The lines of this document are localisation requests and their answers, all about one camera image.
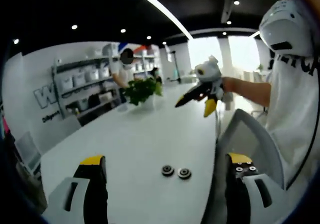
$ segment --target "ceiling light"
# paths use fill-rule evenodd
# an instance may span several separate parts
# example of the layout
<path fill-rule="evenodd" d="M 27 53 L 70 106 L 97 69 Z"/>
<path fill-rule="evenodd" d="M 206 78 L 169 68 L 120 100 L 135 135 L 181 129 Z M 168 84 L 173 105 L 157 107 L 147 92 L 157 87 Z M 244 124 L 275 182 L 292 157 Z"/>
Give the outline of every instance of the ceiling light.
<path fill-rule="evenodd" d="M 151 4 L 153 4 L 157 9 L 159 9 L 164 15 L 166 15 L 180 30 L 182 33 L 187 36 L 188 39 L 193 39 L 191 34 L 187 31 L 187 29 L 180 23 L 180 21 L 166 8 L 161 4 L 158 0 L 147 0 Z"/>
<path fill-rule="evenodd" d="M 254 38 L 256 36 L 258 36 L 260 34 L 260 31 L 257 31 L 255 33 L 253 33 L 252 35 L 249 36 L 249 38 Z"/>

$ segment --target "hand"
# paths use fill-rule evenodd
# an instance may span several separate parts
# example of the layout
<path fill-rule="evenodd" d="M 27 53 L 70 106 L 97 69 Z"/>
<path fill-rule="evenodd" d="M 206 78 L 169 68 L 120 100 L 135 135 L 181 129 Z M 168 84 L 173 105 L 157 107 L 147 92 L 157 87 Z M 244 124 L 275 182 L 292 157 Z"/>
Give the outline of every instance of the hand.
<path fill-rule="evenodd" d="M 235 86 L 235 79 L 230 77 L 222 77 L 223 91 L 225 93 L 233 92 Z"/>

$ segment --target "ceiling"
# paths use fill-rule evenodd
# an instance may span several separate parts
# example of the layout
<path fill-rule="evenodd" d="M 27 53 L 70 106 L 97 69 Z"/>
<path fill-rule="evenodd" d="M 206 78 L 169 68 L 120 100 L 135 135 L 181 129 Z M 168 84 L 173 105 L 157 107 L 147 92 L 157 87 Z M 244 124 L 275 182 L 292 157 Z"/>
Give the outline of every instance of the ceiling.
<path fill-rule="evenodd" d="M 225 0 L 158 0 L 188 31 L 215 27 L 258 28 L 277 0 L 239 0 L 231 7 L 231 25 L 221 23 Z M 10 0 L 3 1 L 7 29 L 18 45 L 10 55 L 77 41 L 124 41 L 161 44 L 181 31 L 146 0 Z M 73 24 L 78 29 L 72 30 Z"/>

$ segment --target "blue object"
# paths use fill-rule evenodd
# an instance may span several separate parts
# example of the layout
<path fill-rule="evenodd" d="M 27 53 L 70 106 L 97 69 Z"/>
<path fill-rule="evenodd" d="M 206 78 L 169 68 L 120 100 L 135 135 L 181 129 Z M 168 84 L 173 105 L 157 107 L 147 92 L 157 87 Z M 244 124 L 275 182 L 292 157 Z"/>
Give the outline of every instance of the blue object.
<path fill-rule="evenodd" d="M 127 44 L 128 44 L 128 43 L 120 43 L 120 44 L 118 45 L 118 52 L 121 53 L 121 50 L 123 50 L 123 48 L 126 47 Z"/>

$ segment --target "window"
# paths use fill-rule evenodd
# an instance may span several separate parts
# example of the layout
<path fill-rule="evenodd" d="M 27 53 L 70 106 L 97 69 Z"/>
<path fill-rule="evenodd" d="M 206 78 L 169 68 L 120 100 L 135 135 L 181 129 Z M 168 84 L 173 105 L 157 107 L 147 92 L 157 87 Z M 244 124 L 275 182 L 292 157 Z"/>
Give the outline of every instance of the window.
<path fill-rule="evenodd" d="M 218 61 L 220 69 L 223 67 L 222 54 L 217 37 L 195 38 L 188 41 L 191 68 L 204 63 L 212 55 Z"/>
<path fill-rule="evenodd" d="M 260 65 L 257 43 L 254 38 L 229 36 L 232 65 L 246 72 L 255 71 Z"/>

